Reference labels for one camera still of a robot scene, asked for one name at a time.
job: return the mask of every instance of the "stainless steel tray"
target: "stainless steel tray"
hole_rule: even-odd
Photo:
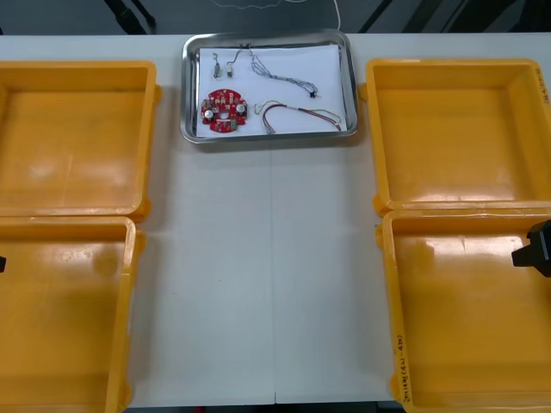
[[[310,46],[337,45],[341,64],[341,84],[343,88],[344,111],[347,130],[323,133],[281,133],[274,135],[224,136],[220,138],[200,138],[197,136],[197,109],[199,96],[199,51],[202,48],[297,48]],[[279,34],[202,34],[189,39],[182,54],[182,101],[180,106],[180,130],[188,141],[194,144],[215,142],[236,142],[252,140],[281,139],[327,139],[346,138],[354,134],[358,126],[358,104],[356,79],[350,54],[350,42],[345,34],[337,30],[315,32],[285,32]]]

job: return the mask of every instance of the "table surface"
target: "table surface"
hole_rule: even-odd
[[[196,146],[179,130],[188,36],[9,37],[0,59],[158,68],[152,215],[133,312],[132,406],[390,399],[392,367],[365,124],[348,145]],[[373,58],[522,57],[551,34],[353,34]],[[361,112],[365,119],[366,108]]]

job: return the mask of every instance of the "red circuit board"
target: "red circuit board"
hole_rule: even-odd
[[[238,112],[238,105],[243,105],[245,111]],[[211,119],[206,116],[207,111],[211,111]],[[211,130],[218,133],[237,131],[239,125],[245,124],[247,112],[247,102],[235,90],[215,90],[201,104],[203,124],[210,125]]]

